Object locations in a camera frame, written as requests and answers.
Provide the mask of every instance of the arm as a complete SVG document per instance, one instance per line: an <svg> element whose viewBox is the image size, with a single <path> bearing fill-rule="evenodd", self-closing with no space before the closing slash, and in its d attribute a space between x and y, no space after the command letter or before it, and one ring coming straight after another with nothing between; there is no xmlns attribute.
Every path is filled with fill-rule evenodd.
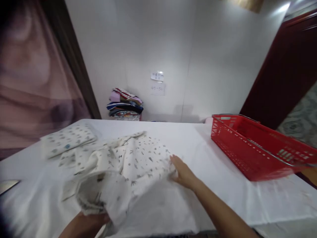
<svg viewBox="0 0 317 238"><path fill-rule="evenodd" d="M65 227L59 238L94 238L102 226L109 221L107 214L85 216L80 212Z"/></svg>
<svg viewBox="0 0 317 238"><path fill-rule="evenodd" d="M220 198L217 197L176 155L171 161L178 172L175 182L192 190L223 238L258 238L255 232Z"/></svg>

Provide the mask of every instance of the basket handle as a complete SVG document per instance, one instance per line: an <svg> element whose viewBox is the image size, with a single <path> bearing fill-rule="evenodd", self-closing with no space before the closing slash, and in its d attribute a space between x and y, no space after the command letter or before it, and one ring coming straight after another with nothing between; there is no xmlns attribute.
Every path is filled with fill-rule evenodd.
<svg viewBox="0 0 317 238"><path fill-rule="evenodd" d="M221 114L216 114L216 115L232 115L232 116L243 116L243 117L245 117L245 118L248 118L248 119L250 119L250 120L252 120L252 121L254 121L254 122L256 122L256 123L260 123L259 121L256 121L256 120L254 120L254 119L252 119L252 118L250 118L250 117L247 117L247 116L245 116L245 115L242 115L242 114L231 114L231 113L221 113Z"/></svg>
<svg viewBox="0 0 317 238"><path fill-rule="evenodd" d="M275 159L278 159L279 161L281 161L281 162L283 162L284 164L287 164L287 165L289 165L289 166L292 166L292 167L300 167L300 166L317 167L317 164L308 164L308 163L306 163L306 164L299 164L299 163L290 164L290 163L287 163L287 162L285 162L284 160L280 159L279 157L273 155L271 152L267 151L267 150L264 149L263 147L261 147L261 146L255 144L252 140L250 140L250 139L248 139L248 138L247 138L247 140L248 140L249 142L251 142L252 144L256 145L257 147L259 147L260 149L264 150L267 154L271 155L271 156L274 157Z"/></svg>

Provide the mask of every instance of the hand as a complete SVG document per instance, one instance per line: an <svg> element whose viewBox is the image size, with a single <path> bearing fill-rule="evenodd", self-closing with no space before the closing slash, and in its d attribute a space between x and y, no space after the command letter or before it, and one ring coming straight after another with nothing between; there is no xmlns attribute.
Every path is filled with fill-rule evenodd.
<svg viewBox="0 0 317 238"><path fill-rule="evenodd" d="M178 177L172 179L180 185L193 190L199 179L178 156L171 155L170 159L178 172Z"/></svg>
<svg viewBox="0 0 317 238"><path fill-rule="evenodd" d="M80 212L65 227L59 238L94 238L101 227L109 221L107 214L85 216Z"/></svg>

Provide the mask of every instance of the person's left hand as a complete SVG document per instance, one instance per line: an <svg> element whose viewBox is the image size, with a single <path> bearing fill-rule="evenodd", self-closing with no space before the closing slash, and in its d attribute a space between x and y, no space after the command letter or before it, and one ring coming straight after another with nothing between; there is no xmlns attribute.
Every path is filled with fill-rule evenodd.
<svg viewBox="0 0 317 238"><path fill-rule="evenodd" d="M108 214L85 216L79 212L66 226L59 238L94 238L101 227L109 221Z"/></svg>

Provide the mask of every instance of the person's right hand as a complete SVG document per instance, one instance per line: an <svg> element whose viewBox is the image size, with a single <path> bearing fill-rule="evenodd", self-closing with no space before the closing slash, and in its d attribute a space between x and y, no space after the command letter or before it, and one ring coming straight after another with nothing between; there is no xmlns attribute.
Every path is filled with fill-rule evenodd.
<svg viewBox="0 0 317 238"><path fill-rule="evenodd" d="M193 190L199 179L178 156L171 155L170 159L178 172L178 177L172 179L180 185Z"/></svg>

